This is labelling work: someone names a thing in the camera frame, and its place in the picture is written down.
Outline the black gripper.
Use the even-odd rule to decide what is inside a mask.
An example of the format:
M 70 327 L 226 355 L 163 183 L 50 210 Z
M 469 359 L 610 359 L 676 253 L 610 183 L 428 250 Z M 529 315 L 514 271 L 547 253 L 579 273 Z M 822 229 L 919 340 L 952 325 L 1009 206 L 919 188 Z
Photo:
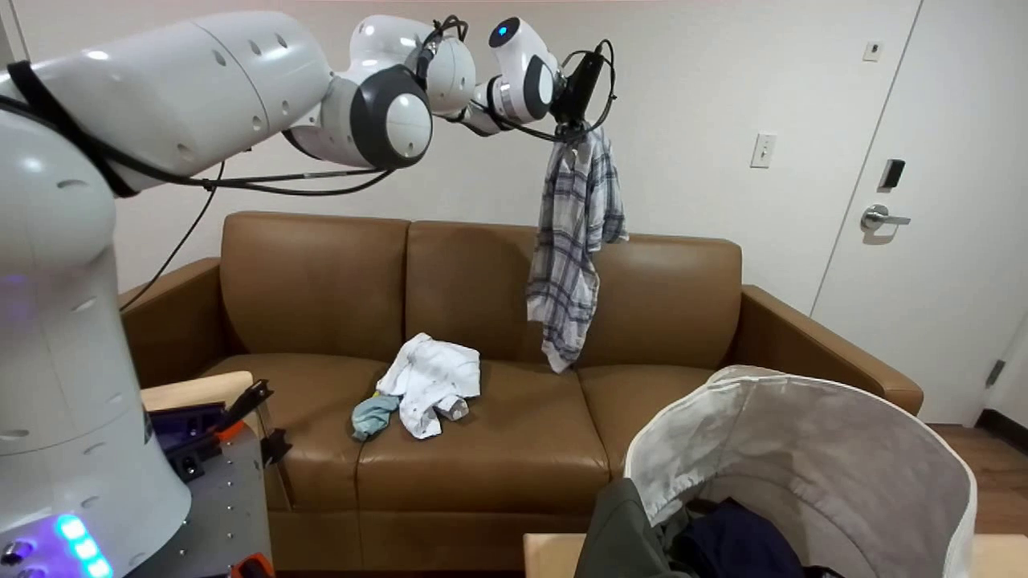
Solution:
M 555 75 L 555 97 L 550 111 L 555 117 L 559 142 L 570 142 L 586 132 L 585 108 L 590 101 L 599 67 L 604 67 L 604 54 L 590 47 L 590 52 L 581 52 L 570 75 Z

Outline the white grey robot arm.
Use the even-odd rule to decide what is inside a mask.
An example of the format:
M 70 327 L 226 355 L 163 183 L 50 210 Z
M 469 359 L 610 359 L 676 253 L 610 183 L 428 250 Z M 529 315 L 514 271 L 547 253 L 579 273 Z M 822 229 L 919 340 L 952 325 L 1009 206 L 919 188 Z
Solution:
M 367 17 L 331 67 L 286 14 L 219 14 L 11 61 L 0 75 L 0 552 L 2 578 L 129 578 L 189 522 L 189 446 L 152 426 L 114 294 L 114 206 L 279 135 L 312 173 L 252 191 L 349 195 L 418 165 L 439 117 L 561 139 L 606 75 L 507 17 L 478 77 L 456 17 Z

